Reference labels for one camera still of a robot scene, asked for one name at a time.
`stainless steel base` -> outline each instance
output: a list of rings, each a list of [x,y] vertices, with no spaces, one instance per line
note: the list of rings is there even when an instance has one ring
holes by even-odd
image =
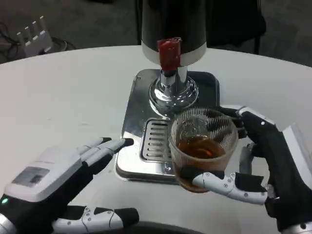
[[[132,84],[122,128],[122,137],[134,139],[134,145],[122,149],[116,158],[116,173],[123,179],[177,184],[168,148],[170,118],[151,104],[149,88],[160,70],[140,71]],[[199,95],[194,106],[219,105],[219,84],[204,72],[188,72],[196,82]]]

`robotic hand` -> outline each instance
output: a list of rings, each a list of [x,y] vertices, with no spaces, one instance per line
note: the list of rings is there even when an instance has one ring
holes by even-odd
[[[68,206],[132,139],[99,138],[77,149],[53,146],[5,187],[0,234],[94,233],[138,223],[134,208]]]
[[[231,199],[264,204],[283,234],[312,234],[312,159],[297,125],[280,132],[272,120],[249,107],[227,106],[219,111],[232,118],[240,138],[253,141],[242,150],[240,173],[226,176],[186,166],[181,177]],[[261,186],[263,177],[251,175],[254,156],[268,164],[266,188]]]

